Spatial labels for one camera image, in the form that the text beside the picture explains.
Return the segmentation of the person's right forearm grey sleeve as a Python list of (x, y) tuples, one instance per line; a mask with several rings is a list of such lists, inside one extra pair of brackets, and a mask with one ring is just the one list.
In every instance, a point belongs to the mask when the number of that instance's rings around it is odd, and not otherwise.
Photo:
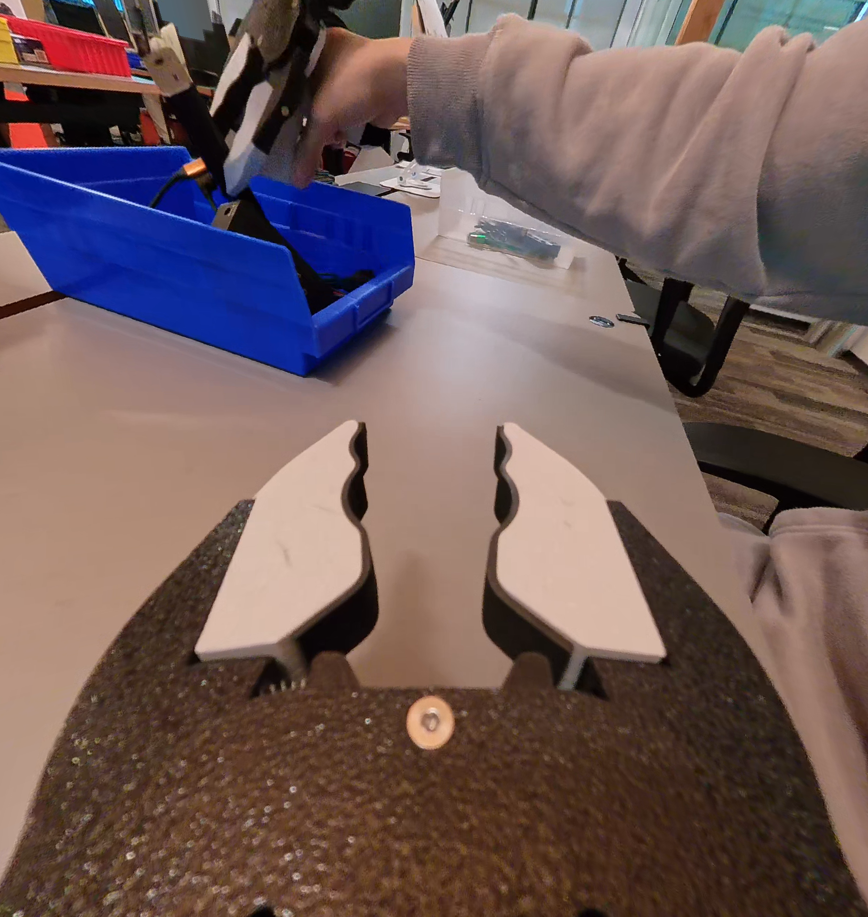
[(407, 89), (418, 161), (668, 277), (868, 327), (868, 17), (593, 52), (505, 16), (414, 40)]

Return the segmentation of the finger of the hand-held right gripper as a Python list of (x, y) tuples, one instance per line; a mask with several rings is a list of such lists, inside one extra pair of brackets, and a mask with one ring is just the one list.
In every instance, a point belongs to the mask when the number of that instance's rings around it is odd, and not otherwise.
[(163, 96), (192, 88), (181, 46), (162, 36), (153, 3), (129, 1), (129, 33), (150, 79)]

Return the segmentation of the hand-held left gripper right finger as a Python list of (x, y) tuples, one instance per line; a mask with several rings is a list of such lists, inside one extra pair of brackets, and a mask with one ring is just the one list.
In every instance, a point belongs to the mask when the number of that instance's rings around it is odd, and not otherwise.
[(662, 662), (662, 636), (600, 489), (512, 422), (497, 429), (494, 471), (482, 621), (496, 646), (551, 664)]

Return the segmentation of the grey desk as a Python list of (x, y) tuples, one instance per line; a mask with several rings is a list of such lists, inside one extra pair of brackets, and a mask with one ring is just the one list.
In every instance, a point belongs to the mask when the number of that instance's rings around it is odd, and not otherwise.
[(482, 628), (497, 425), (515, 422), (643, 522), (730, 619), (748, 601), (614, 258), (569, 269), (438, 237), (413, 286), (299, 378), (61, 300), (0, 319), (0, 878), (41, 768), (130, 616), (238, 502), (348, 419), (380, 617), (349, 655), (375, 687), (491, 687)]

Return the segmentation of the clear bag with green parts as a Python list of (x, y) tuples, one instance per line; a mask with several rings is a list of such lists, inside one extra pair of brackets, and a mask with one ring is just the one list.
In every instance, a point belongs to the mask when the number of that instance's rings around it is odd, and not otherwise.
[[(470, 175), (448, 170), (436, 199), (405, 195), (412, 212), (417, 258), (448, 267), (526, 283), (575, 288), (606, 274), (619, 276), (614, 258), (483, 192)], [(552, 259), (526, 258), (502, 248), (474, 245), (472, 231), (484, 221), (529, 230), (558, 246)]]

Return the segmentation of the person's grey hoodie torso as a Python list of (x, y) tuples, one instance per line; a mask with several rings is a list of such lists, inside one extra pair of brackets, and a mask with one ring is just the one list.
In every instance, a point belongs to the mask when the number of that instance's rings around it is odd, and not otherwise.
[(868, 510), (721, 512), (766, 670), (800, 734), (868, 905)]

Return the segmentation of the white stand base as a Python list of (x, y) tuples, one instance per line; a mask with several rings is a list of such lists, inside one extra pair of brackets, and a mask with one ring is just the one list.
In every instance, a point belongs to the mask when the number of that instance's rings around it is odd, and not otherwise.
[(393, 192), (403, 192), (426, 199), (438, 200), (441, 194), (443, 170), (424, 166), (416, 161), (403, 161), (394, 165), (394, 174), (379, 184)]

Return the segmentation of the black rectangular box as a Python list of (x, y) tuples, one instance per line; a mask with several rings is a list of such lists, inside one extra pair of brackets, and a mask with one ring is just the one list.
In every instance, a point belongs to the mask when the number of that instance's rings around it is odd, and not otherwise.
[[(225, 187), (224, 162), (229, 148), (210, 116), (204, 98), (194, 83), (167, 97), (173, 113), (188, 134), (210, 176), (217, 181), (221, 193), (231, 197)], [(302, 258), (301, 254), (268, 221), (256, 196), (250, 189), (236, 194), (229, 204), (228, 214), (220, 211), (214, 225), (237, 235), (245, 235), (287, 250), (294, 271), (312, 315), (332, 304), (336, 295), (328, 282)]]

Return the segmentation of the green circuit boards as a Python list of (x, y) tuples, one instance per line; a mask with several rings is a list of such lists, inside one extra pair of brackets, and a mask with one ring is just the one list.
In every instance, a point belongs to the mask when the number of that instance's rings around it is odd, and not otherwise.
[(469, 245), (535, 262), (552, 263), (562, 246), (553, 237), (504, 220), (483, 217), (466, 235)]

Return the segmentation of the red plastic bin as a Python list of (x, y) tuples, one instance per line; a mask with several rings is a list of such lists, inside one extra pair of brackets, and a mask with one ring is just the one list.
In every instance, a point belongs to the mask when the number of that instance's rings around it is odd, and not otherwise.
[(110, 75), (130, 79), (128, 44), (50, 25), (38, 20), (2, 14), (13, 34), (41, 42), (50, 65), (59, 71), (89, 75)]

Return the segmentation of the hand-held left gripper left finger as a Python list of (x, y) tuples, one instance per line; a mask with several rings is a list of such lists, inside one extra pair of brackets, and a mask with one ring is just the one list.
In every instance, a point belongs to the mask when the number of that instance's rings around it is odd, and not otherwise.
[(367, 429), (348, 420), (257, 492), (194, 653), (310, 664), (347, 655), (379, 616), (364, 476)]

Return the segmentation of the person's right hand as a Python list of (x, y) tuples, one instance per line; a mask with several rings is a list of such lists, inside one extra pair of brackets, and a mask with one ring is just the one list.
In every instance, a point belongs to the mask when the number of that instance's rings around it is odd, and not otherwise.
[(313, 180), (326, 147), (371, 124), (391, 128), (408, 114), (407, 67), (411, 38), (371, 40), (328, 29), (312, 75), (312, 100), (291, 167), (291, 183)]

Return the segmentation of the black office chair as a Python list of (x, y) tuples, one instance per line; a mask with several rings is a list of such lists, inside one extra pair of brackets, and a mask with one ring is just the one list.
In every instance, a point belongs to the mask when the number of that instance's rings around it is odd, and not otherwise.
[(627, 267), (623, 267), (623, 280), (666, 381), (686, 397), (706, 395), (749, 312), (749, 303), (729, 296), (714, 322), (690, 304), (693, 285), (689, 282), (668, 278), (655, 289)]
[(844, 456), (750, 428), (714, 422), (683, 428), (701, 472), (775, 498), (777, 512), (868, 510), (868, 443)]

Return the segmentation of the blue plastic bin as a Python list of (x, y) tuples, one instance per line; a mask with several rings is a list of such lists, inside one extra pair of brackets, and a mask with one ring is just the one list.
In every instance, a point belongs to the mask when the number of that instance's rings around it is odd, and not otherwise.
[(190, 160), (182, 147), (0, 148), (0, 214), (50, 287), (75, 300), (305, 376), (407, 291), (408, 206), (344, 187), (252, 189), (318, 273), (372, 276), (315, 315), (282, 246), (211, 225), (190, 181), (150, 201)]

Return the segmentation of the wooden shelf board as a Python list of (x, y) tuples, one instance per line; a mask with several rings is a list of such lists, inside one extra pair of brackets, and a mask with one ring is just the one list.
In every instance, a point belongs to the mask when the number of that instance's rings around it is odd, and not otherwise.
[(0, 83), (101, 90), (144, 96), (163, 96), (146, 77), (121, 77), (50, 70), (42, 67), (0, 63)]

